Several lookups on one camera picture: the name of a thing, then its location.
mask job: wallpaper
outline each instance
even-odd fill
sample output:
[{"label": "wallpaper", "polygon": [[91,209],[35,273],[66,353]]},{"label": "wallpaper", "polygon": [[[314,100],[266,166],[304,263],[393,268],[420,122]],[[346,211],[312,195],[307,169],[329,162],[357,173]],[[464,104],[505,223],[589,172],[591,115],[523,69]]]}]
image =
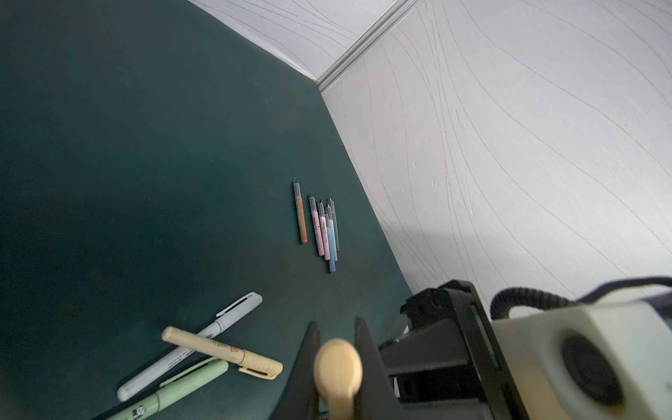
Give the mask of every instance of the wallpaper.
[{"label": "wallpaper", "polygon": [[423,0],[323,97],[412,291],[575,298],[672,275],[671,72],[669,0]]},{"label": "wallpaper", "polygon": [[190,0],[311,79],[318,79],[394,0]]}]

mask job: light pink pen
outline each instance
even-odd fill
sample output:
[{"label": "light pink pen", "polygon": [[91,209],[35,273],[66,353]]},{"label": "light pink pen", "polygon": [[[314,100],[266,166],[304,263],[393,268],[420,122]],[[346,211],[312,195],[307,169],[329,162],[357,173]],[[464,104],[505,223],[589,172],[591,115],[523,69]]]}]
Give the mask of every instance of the light pink pen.
[{"label": "light pink pen", "polygon": [[322,243],[322,229],[320,228],[320,216],[317,215],[317,206],[315,198],[308,192],[308,201],[310,202],[310,213],[312,214],[312,229],[315,231],[315,242],[317,242],[317,253],[322,257],[325,254],[325,246]]},{"label": "light pink pen", "polygon": [[322,233],[322,245],[325,248],[325,261],[329,260],[329,239],[327,238],[327,219],[325,218],[325,206],[320,200],[317,205],[318,213],[320,214],[320,230]]}]

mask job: orange pen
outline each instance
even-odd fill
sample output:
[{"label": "orange pen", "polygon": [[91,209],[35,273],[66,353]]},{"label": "orange pen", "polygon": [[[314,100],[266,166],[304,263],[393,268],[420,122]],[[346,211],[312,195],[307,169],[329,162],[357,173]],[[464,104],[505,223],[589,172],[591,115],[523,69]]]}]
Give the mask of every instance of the orange pen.
[{"label": "orange pen", "polygon": [[296,202],[296,218],[298,220],[298,232],[301,235],[301,243],[308,242],[306,234],[306,218],[303,215],[303,199],[301,198],[301,188],[294,178],[294,202]]}]

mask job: light green highlighter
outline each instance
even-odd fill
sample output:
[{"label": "light green highlighter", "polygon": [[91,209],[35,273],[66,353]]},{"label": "light green highlighter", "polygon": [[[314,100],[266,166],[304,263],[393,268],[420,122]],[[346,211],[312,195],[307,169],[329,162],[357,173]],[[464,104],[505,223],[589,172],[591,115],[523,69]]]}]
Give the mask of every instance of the light green highlighter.
[{"label": "light green highlighter", "polygon": [[227,370],[228,362],[226,360],[217,358],[204,360],[163,382],[159,385],[160,389],[156,393],[116,413],[108,420],[138,420],[149,417],[180,398],[191,394]]}]

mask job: green tabletop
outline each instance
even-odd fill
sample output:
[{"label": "green tabletop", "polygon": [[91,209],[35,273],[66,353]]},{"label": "green tabletop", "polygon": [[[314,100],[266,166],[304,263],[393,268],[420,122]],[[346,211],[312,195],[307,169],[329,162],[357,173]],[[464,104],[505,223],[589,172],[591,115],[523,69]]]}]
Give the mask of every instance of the green tabletop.
[{"label": "green tabletop", "polygon": [[[166,326],[250,291],[219,339],[286,371],[230,369],[153,418],[267,418],[310,320],[402,331],[410,291],[314,82],[186,0],[4,1],[0,56],[0,418],[112,414]],[[334,274],[311,225],[299,242],[295,177],[336,202]]]}]

